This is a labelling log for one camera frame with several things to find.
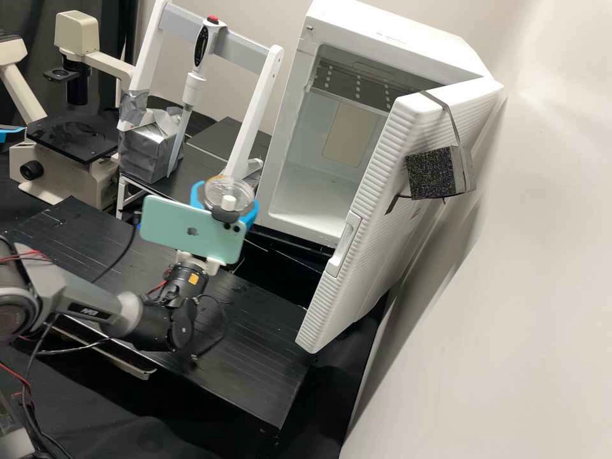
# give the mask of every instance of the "black cable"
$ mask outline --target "black cable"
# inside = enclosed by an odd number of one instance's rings
[[[34,359],[36,358],[36,354],[38,353],[38,351],[40,350],[40,347],[43,344],[43,341],[45,339],[45,337],[48,335],[48,333],[51,331],[51,328],[53,327],[53,325],[55,324],[55,322],[57,321],[57,319],[59,318],[60,314],[56,314],[53,319],[51,319],[51,321],[49,321],[47,323],[47,328],[45,328],[45,331],[43,331],[43,334],[40,335],[40,338],[38,340],[38,342],[36,343],[34,350],[32,351],[32,353],[30,354],[30,358],[27,361],[27,366],[25,368],[25,373],[24,373],[24,378],[27,379],[29,377],[30,374],[30,370],[32,369],[32,364],[34,363]],[[36,436],[38,437],[39,442],[44,445],[45,443],[43,442],[42,438],[45,438],[46,440],[50,441],[57,449],[59,449],[62,454],[67,458],[67,459],[73,459],[72,455],[68,452],[68,450],[66,448],[64,448],[64,446],[62,446],[62,444],[55,440],[51,435],[43,432],[43,430],[40,428],[40,426],[38,425],[38,422],[36,422],[36,417],[35,414],[33,412],[30,412],[30,410],[27,407],[26,404],[26,388],[27,386],[25,384],[22,384],[22,389],[21,389],[21,404],[22,404],[22,408],[24,409],[24,413],[25,413],[25,420],[27,421],[27,424],[29,425],[30,429],[36,434]]]
[[[199,295],[195,296],[195,299],[199,299],[199,298],[210,298],[211,300],[213,300],[217,306],[219,307],[219,310],[221,311],[221,316],[223,317],[223,325],[224,325],[224,330],[223,330],[223,335],[221,335],[221,337],[216,340],[213,341],[212,343],[210,343],[210,345],[204,349],[199,349],[199,352],[197,354],[198,357],[200,357],[201,355],[204,355],[205,353],[207,353],[209,350],[211,350],[213,347],[215,347],[218,343],[221,342],[221,340],[225,337],[225,335],[227,335],[228,330],[230,328],[230,322],[228,321],[228,315],[225,312],[225,307],[221,304],[222,302],[220,302],[218,299],[216,299],[214,296],[208,295],[206,293],[200,293]]]
[[[125,256],[125,254],[128,253],[129,248],[132,246],[132,242],[134,242],[134,237],[135,236],[136,236],[136,225],[132,225],[132,234],[130,234],[129,241],[127,241],[126,246],[123,248],[123,250],[121,251],[121,253],[117,257],[117,259],[113,263],[108,265],[106,268],[104,268],[104,271],[102,271],[100,274],[98,274],[95,277],[95,279],[91,281],[92,284],[95,284],[97,281],[99,281],[100,278],[102,278],[102,276],[104,276],[104,274],[109,272]]]
[[[80,347],[71,347],[69,349],[54,349],[52,351],[38,351],[37,355],[42,356],[51,356],[51,355],[59,355],[59,354],[68,354],[75,351],[83,351],[84,349],[91,349],[92,347],[97,346],[98,344],[102,344],[106,341],[112,340],[112,338],[103,338],[101,340],[95,341],[93,343],[87,344],[86,346]]]

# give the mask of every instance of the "microscope knob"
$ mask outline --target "microscope knob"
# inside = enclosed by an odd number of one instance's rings
[[[28,161],[19,168],[19,172],[26,180],[35,180],[38,177],[42,177],[45,173],[43,165],[38,161]]]

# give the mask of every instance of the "blue phone mount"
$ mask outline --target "blue phone mount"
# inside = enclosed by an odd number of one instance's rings
[[[200,187],[203,187],[205,184],[206,184],[206,180],[202,180],[194,184],[191,187],[191,196],[189,199],[190,206],[198,208],[198,209],[206,209],[204,204],[202,204],[202,202],[200,202],[200,200],[198,199],[198,190],[200,189]],[[245,215],[241,215],[240,218],[238,219],[246,225],[247,231],[250,230],[251,226],[253,226],[253,223],[255,223],[255,218],[257,217],[258,212],[259,212],[259,203],[257,202],[257,200],[254,200],[252,202],[252,207],[250,211]]]

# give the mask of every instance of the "black platform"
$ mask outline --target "black platform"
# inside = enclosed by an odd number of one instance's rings
[[[131,227],[68,198],[4,234],[91,281],[129,242]],[[174,254],[136,235],[127,254],[96,284],[113,293],[148,291],[160,281]],[[210,279],[206,293],[226,309],[226,337],[196,367],[174,354],[144,357],[280,428],[310,363],[310,356],[294,343],[305,310],[225,271]]]
[[[31,122],[27,137],[79,163],[90,164],[117,150],[117,119],[115,112],[66,112]]]

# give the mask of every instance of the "robotic arm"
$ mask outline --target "robotic arm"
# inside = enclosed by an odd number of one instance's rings
[[[208,275],[184,261],[167,273],[155,298],[125,292],[115,296],[44,258],[28,257],[30,248],[0,239],[0,345],[36,330],[54,312],[98,322],[104,333],[143,351],[174,351],[193,336],[197,296]]]

